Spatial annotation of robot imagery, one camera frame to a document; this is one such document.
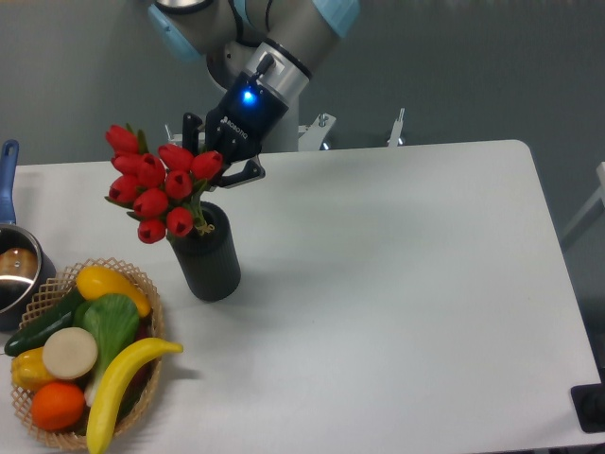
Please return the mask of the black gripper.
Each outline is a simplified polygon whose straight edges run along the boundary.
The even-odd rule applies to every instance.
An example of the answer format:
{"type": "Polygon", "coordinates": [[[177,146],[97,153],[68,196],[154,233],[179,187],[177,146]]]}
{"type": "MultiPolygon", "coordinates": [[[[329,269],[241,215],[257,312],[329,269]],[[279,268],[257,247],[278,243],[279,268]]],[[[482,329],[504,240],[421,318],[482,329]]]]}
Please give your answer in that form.
{"type": "MultiPolygon", "coordinates": [[[[231,164],[211,180],[211,190],[234,188],[266,176],[257,155],[288,106],[261,83],[261,77],[257,73],[241,73],[219,104],[206,115],[207,150],[217,151],[223,156],[224,164],[231,164]]],[[[202,129],[201,117],[194,113],[183,115],[181,145],[194,156],[199,154],[202,129]]]]}

